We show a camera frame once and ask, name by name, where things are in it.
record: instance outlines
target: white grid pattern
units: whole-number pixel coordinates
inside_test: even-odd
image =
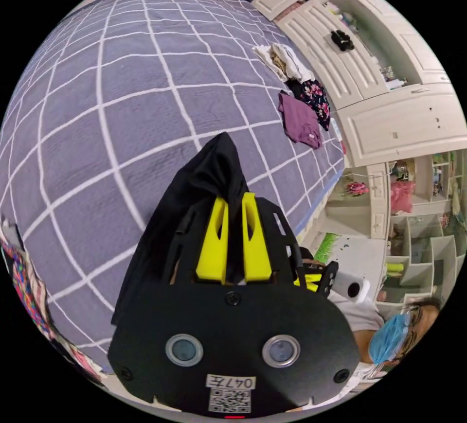
[[[281,194],[279,189],[276,186],[276,183],[273,179],[273,174],[276,172],[280,171],[281,169],[285,168],[286,166],[290,165],[291,163],[295,163],[298,167],[300,179],[301,179],[301,184],[303,186],[303,195],[301,198],[286,212],[287,216],[289,216],[301,203],[304,199],[307,200],[308,206],[311,206],[311,201],[310,201],[310,192],[312,192],[315,187],[319,184],[322,185],[323,188],[325,188],[324,180],[327,178],[327,175],[330,172],[333,172],[337,174],[338,172],[341,171],[341,168],[343,168],[342,165],[342,157],[340,159],[337,159],[335,162],[331,162],[328,154],[328,150],[326,148],[326,144],[329,143],[330,146],[333,146],[335,149],[340,149],[339,143],[337,142],[335,137],[330,137],[326,140],[324,140],[323,148],[324,152],[326,155],[326,160],[327,160],[327,168],[325,172],[321,172],[319,170],[319,165],[318,165],[318,158],[311,149],[307,149],[303,152],[297,153],[295,147],[286,139],[286,142],[289,142],[287,146],[290,146],[293,152],[293,157],[291,159],[286,159],[284,160],[281,164],[275,165],[275,166],[269,166],[267,163],[266,156],[264,154],[264,151],[258,141],[258,138],[256,137],[254,130],[259,127],[263,126],[268,126],[268,125],[277,125],[281,123],[281,117],[280,113],[277,110],[277,105],[274,102],[270,91],[275,90],[275,91],[280,91],[282,87],[280,85],[270,85],[266,84],[265,79],[263,75],[261,74],[261,62],[259,62],[258,59],[256,58],[249,58],[246,49],[251,48],[252,46],[257,46],[258,42],[255,39],[255,36],[258,36],[258,32],[255,31],[254,29],[257,29],[260,27],[260,32],[262,33],[267,33],[268,35],[271,36],[272,41],[276,42],[284,42],[286,41],[286,38],[280,34],[278,31],[274,31],[275,27],[272,24],[268,24],[268,22],[263,18],[261,15],[259,15],[258,12],[254,12],[251,9],[248,10],[250,20],[247,21],[245,19],[242,19],[242,22],[240,23],[234,14],[238,14],[239,10],[238,7],[241,6],[242,8],[245,8],[248,6],[247,2],[242,2],[239,0],[236,0],[235,3],[237,6],[234,5],[234,2],[232,3],[229,2],[229,0],[209,0],[209,1],[199,1],[199,0],[192,0],[193,3],[188,2],[187,0],[182,1],[176,1],[176,0],[169,0],[173,5],[177,7],[177,10],[174,10],[172,8],[170,9],[165,9],[165,8],[157,8],[154,7],[155,3],[157,4],[158,2],[161,2],[160,4],[163,5],[164,3],[167,3],[168,0],[141,0],[141,1],[133,1],[133,0],[102,0],[92,7],[88,7],[84,10],[81,10],[73,15],[71,15],[68,19],[64,21],[64,26],[60,28],[58,33],[56,35],[51,35],[49,36],[44,44],[41,46],[41,48],[38,50],[36,53],[35,57],[39,57],[38,60],[35,60],[35,58],[31,61],[30,65],[26,68],[19,84],[18,87],[16,88],[12,99],[10,101],[10,105],[8,108],[8,112],[6,114],[3,127],[1,130],[0,134],[0,144],[1,144],[1,139],[3,137],[3,130],[5,128],[5,124],[8,122],[8,120],[11,119],[11,115],[13,112],[16,110],[18,106],[18,111],[17,115],[15,117],[15,125],[13,132],[9,136],[7,142],[5,143],[4,147],[1,149],[0,152],[0,159],[7,147],[7,145],[11,142],[11,147],[10,147],[10,155],[9,155],[9,160],[8,160],[8,181],[6,183],[6,186],[4,188],[2,197],[0,199],[0,208],[3,206],[6,194],[9,190],[10,192],[10,199],[11,199],[11,204],[13,211],[15,211],[15,206],[13,203],[13,192],[12,192],[12,181],[14,180],[15,176],[18,174],[19,170],[25,165],[26,162],[28,162],[28,159],[34,154],[34,152],[37,152],[37,161],[38,161],[38,166],[39,166],[39,172],[40,172],[40,192],[41,192],[41,197],[46,205],[46,209],[39,214],[34,220],[30,221],[29,226],[27,227],[26,231],[24,232],[23,239],[25,241],[25,244],[27,244],[29,237],[31,234],[40,226],[40,224],[46,220],[47,218],[50,218],[53,224],[54,232],[57,236],[57,239],[60,242],[60,245],[62,246],[64,252],[66,253],[66,256],[70,262],[70,264],[73,266],[74,270],[78,273],[80,276],[80,280],[77,282],[74,282],[73,284],[69,285],[67,288],[62,289],[58,292],[55,292],[51,295],[49,295],[48,302],[50,304],[54,304],[64,315],[65,318],[69,321],[70,324],[73,325],[73,327],[76,328],[85,338],[86,340],[89,340],[89,342],[84,343],[83,345],[79,346],[82,348],[97,348],[100,351],[105,353],[105,350],[102,348],[103,344],[108,343],[111,339],[106,337],[106,338],[91,338],[91,335],[89,332],[85,331],[84,328],[79,327],[72,319],[69,318],[69,316],[66,314],[66,311],[60,306],[59,300],[65,298],[69,294],[78,291],[80,288],[84,287],[87,285],[93,293],[96,295],[97,298],[101,301],[101,303],[110,311],[113,311],[113,305],[109,303],[109,301],[101,294],[101,292],[94,286],[92,283],[92,280],[98,278],[101,274],[109,271],[112,269],[114,266],[116,266],[118,263],[121,263],[122,261],[128,260],[131,258],[136,245],[122,251],[118,255],[112,257],[109,261],[101,264],[100,266],[94,268],[90,273],[85,274],[85,272],[82,270],[80,267],[79,263],[76,261],[74,258],[72,252],[70,251],[67,241],[65,240],[65,237],[63,236],[61,229],[59,227],[58,221],[56,219],[54,211],[62,206],[66,201],[68,201],[70,198],[73,196],[78,195],[80,192],[82,192],[84,189],[96,184],[97,182],[103,180],[104,178],[112,175],[114,179],[117,182],[117,186],[120,190],[120,193],[122,194],[122,197],[124,198],[124,201],[128,207],[129,212],[133,216],[133,219],[135,220],[136,224],[138,225],[139,229],[142,231],[144,230],[145,227],[145,222],[139,213],[137,206],[132,198],[132,195],[128,188],[126,187],[126,183],[122,177],[121,171],[123,169],[129,168],[132,164],[139,162],[149,156],[153,156],[157,153],[160,153],[164,150],[169,150],[173,149],[176,146],[184,143],[194,143],[196,146],[196,149],[199,150],[201,148],[200,140],[205,139],[205,138],[210,138],[215,135],[217,135],[221,131],[227,131],[230,133],[237,132],[237,131],[248,131],[249,135],[253,139],[253,142],[255,144],[255,147],[259,153],[259,156],[261,158],[261,161],[266,169],[266,171],[252,179],[248,182],[248,185],[253,185],[255,183],[260,182],[262,179],[268,179],[274,189],[275,195],[277,197],[277,200],[283,209],[284,212],[286,212],[284,205],[281,201]],[[191,10],[191,9],[185,9],[181,7],[181,3],[183,3],[183,6],[185,7],[188,4],[192,4],[193,6],[197,8],[201,8],[199,10]],[[126,8],[130,6],[139,6],[141,7],[141,4],[143,5],[142,10],[125,10],[125,11],[116,11],[116,7],[118,6],[119,9],[121,9],[123,6]],[[227,10],[224,5],[227,5],[231,8],[231,10]],[[218,10],[221,10],[225,12],[226,14],[219,14],[213,13],[210,8],[217,8]],[[184,33],[184,35],[192,35],[197,38],[197,40],[200,41],[201,44],[203,44],[206,49],[207,53],[199,53],[199,52],[163,52],[158,41],[157,41],[157,36],[161,34],[177,34],[176,32],[172,31],[164,31],[160,30],[157,32],[154,32],[153,28],[153,23],[155,22],[162,22],[162,24],[165,21],[170,21],[170,17],[168,18],[160,18],[158,20],[154,20],[150,16],[151,11],[155,11],[158,13],[159,11],[178,11],[182,18],[185,20],[186,24],[191,28],[192,33]],[[188,13],[206,13],[209,12],[213,19],[215,21],[205,21],[205,20],[196,20],[196,23],[206,23],[206,25],[218,25],[221,26],[222,29],[225,31],[226,35],[219,35],[219,34],[214,34],[214,33],[203,33],[200,35],[200,33],[197,31],[195,25],[191,22],[191,20],[188,18],[187,14]],[[144,32],[144,31],[131,31],[130,33],[125,33],[125,34],[120,34],[120,35],[112,35],[107,37],[106,32],[109,26],[110,19],[113,16],[119,16],[125,15],[125,14],[132,14],[132,13],[142,13],[144,14],[145,20],[141,21],[128,21],[128,22],[121,22],[112,25],[112,28],[118,26],[118,27],[129,27],[129,26],[134,26],[137,29],[138,24],[144,25],[146,24],[146,27],[149,32]],[[102,21],[105,21],[104,27],[88,33],[82,37],[79,37],[75,40],[74,36],[76,36],[77,33],[83,30],[88,30],[91,25],[98,25],[99,23],[102,23]],[[252,26],[252,30],[246,29],[244,25],[249,25]],[[234,36],[230,31],[229,28],[237,28],[240,29],[242,32],[246,33],[249,35],[251,38],[251,43],[245,41],[244,39],[240,39],[236,36]],[[64,54],[67,51],[67,48],[72,46],[73,44],[76,44],[77,42],[82,41],[86,37],[90,37],[92,35],[100,34],[100,38],[96,42],[91,42],[85,47],[82,47],[81,49],[73,52],[70,55],[65,56]],[[103,62],[103,49],[104,49],[104,43],[107,40],[111,39],[118,39],[118,38],[124,38],[136,34],[143,34],[143,35],[149,35],[151,38],[151,42],[153,44],[153,47],[155,49],[156,53],[147,53],[147,54],[127,54],[127,55],[121,55],[120,57],[111,60],[109,62]],[[211,49],[211,45],[209,42],[207,42],[205,39],[207,36],[210,36],[212,38],[218,38],[218,39],[223,39],[225,42],[230,41],[235,43],[240,50],[243,53],[243,56],[238,56],[238,55],[233,55],[229,53],[213,53]],[[50,53],[53,49],[56,49],[57,44],[59,42],[63,42],[66,39],[65,45],[54,52],[52,54],[52,57],[46,58],[46,55]],[[61,65],[63,63],[68,62],[70,59],[76,58],[77,55],[86,52],[90,47],[97,45],[99,49],[99,54],[98,54],[98,59],[97,59],[97,64],[94,67],[88,67],[82,71],[80,71],[78,74],[76,74],[72,79],[67,80],[60,84],[59,86],[55,87],[54,89],[50,89],[55,71],[57,69],[58,65]],[[195,53],[196,55],[204,55],[212,59],[215,64],[217,65],[224,83],[219,82],[219,83],[213,83],[209,82],[207,84],[196,84],[196,85],[176,85],[172,79],[172,72],[169,69],[169,66],[167,62],[165,61],[166,57],[176,57],[179,55],[190,55]],[[157,58],[160,60],[162,67],[164,69],[165,75],[168,79],[169,86],[164,87],[164,88],[147,88],[144,90],[137,91],[135,93],[130,93],[130,94],[125,94],[122,95],[121,97],[112,99],[110,101],[105,102],[103,98],[103,92],[102,92],[102,70],[103,67],[107,67],[112,64],[118,64],[124,59],[127,58],[132,58],[132,57],[153,57]],[[233,58],[237,60],[246,60],[248,65],[251,67],[251,69],[254,71],[255,75],[259,78],[261,84],[250,84],[247,82],[231,82],[229,80],[229,77],[225,70],[223,69],[222,65],[219,62],[220,57],[225,57],[225,58]],[[54,64],[51,67],[48,67],[45,71],[41,72],[39,76],[36,77],[36,74],[40,72],[41,68],[48,62],[50,62],[51,59],[55,59]],[[64,87],[67,85],[73,83],[73,81],[78,80],[78,78],[83,75],[84,73],[88,71],[96,71],[96,96],[97,96],[97,105],[92,106],[88,108],[87,110],[84,110],[78,114],[76,114],[72,119],[68,120],[67,122],[55,127],[52,129],[49,133],[46,135],[42,135],[42,122],[43,122],[43,115],[44,115],[44,110],[46,109],[47,101],[48,99],[54,95],[59,93]],[[34,86],[36,84],[40,84],[41,80],[43,81],[43,78],[45,78],[48,73],[50,73],[50,77],[48,80],[47,84],[47,90],[45,92],[45,95],[42,99],[38,101],[38,103],[31,107],[30,110],[21,118],[21,120],[18,120],[19,115],[20,115],[20,109],[23,103],[23,99],[27,96],[27,94],[34,89]],[[197,132],[195,129],[195,125],[193,124],[190,115],[188,114],[187,110],[184,107],[183,101],[180,98],[180,92],[181,90],[190,90],[192,88],[200,88],[200,87],[218,87],[218,88],[228,88],[232,92],[233,100],[234,103],[237,107],[238,112],[242,116],[242,119],[244,121],[244,125],[242,126],[233,126],[230,128],[224,128],[222,130],[216,130],[216,131],[209,131],[209,132]],[[267,121],[262,121],[259,123],[250,123],[247,114],[242,108],[242,105],[238,101],[237,95],[236,95],[236,88],[237,87],[244,87],[248,88],[251,90],[254,90],[255,88],[259,88],[262,90],[265,90],[269,100],[271,102],[271,107],[274,110],[274,119],[267,120]],[[139,153],[135,157],[131,157],[121,163],[118,162],[115,150],[113,148],[113,143],[110,135],[110,131],[108,129],[108,123],[107,123],[107,118],[106,118],[106,108],[112,105],[116,105],[119,103],[122,103],[124,101],[127,101],[130,98],[138,97],[138,96],[144,96],[152,92],[165,92],[165,91],[170,91],[172,92],[175,101],[177,103],[177,106],[180,110],[180,113],[184,119],[184,121],[187,123],[189,130],[190,130],[190,135],[186,137],[181,137],[175,140],[167,141],[161,145],[152,147],[148,149],[145,152]],[[38,134],[37,134],[37,143],[34,144],[34,146],[31,147],[29,152],[26,154],[26,156],[15,166],[15,169],[13,172],[11,172],[11,157],[13,153],[13,143],[14,143],[14,137],[15,134],[18,132],[18,130],[21,130],[21,125],[28,119],[29,116],[31,116],[34,113],[37,113],[37,109],[39,109],[38,115],[39,115],[39,127],[38,127]],[[65,194],[61,195],[60,197],[56,198],[54,201],[51,201],[48,197],[46,188],[44,186],[44,164],[42,160],[42,146],[45,142],[47,142],[49,139],[51,139],[53,136],[55,136],[57,133],[60,131],[64,130],[65,128],[68,128],[71,126],[73,123],[79,123],[80,120],[93,113],[97,112],[99,116],[99,123],[101,127],[101,132],[102,136],[106,145],[106,152],[108,155],[108,158],[111,163],[111,168],[100,172],[99,174],[93,176],[92,178],[87,179],[86,181],[82,182],[79,185],[76,185],[72,190],[67,191]],[[302,168],[299,163],[299,159],[303,158],[304,156],[311,154],[314,157],[314,160],[316,162],[316,167],[318,169],[318,175],[316,175],[316,181],[313,183],[311,186],[307,186],[304,178],[304,174],[302,172]]]

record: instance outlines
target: camera lens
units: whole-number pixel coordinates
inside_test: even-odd
[[[300,354],[300,344],[290,335],[276,335],[263,347],[263,359],[273,368],[292,365]]]
[[[189,361],[195,358],[196,348],[189,340],[181,339],[172,345],[172,352],[178,360]]]
[[[203,358],[203,347],[192,335],[177,334],[167,341],[165,353],[178,366],[194,366]]]
[[[293,345],[286,340],[278,340],[273,342],[269,349],[269,355],[278,363],[285,363],[293,357]]]

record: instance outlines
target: eyeglasses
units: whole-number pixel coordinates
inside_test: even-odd
[[[413,328],[420,321],[420,318],[422,316],[422,310],[420,306],[414,306],[410,308],[406,313],[410,314],[410,321],[408,327]],[[415,332],[409,330],[409,332],[407,333],[407,337],[405,338],[404,343],[402,344],[402,347],[400,348],[400,352],[398,354],[401,359],[404,358],[405,355],[407,355],[407,353],[410,351],[413,344],[415,343],[415,338]]]

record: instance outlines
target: yellow plastic part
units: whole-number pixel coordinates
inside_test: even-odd
[[[316,292],[318,290],[318,285],[315,284],[315,282],[319,282],[321,280],[321,277],[321,274],[305,274],[305,282],[307,289]],[[300,287],[300,281],[298,279],[295,280],[293,284],[297,287]]]
[[[218,197],[214,202],[196,268],[196,275],[200,280],[225,283],[228,238],[229,206]]]
[[[245,193],[242,199],[243,263],[245,282],[266,282],[272,268],[254,193]]]

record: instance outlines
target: pink bag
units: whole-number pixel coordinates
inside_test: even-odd
[[[415,191],[414,181],[395,181],[391,183],[391,213],[412,212],[412,194]]]

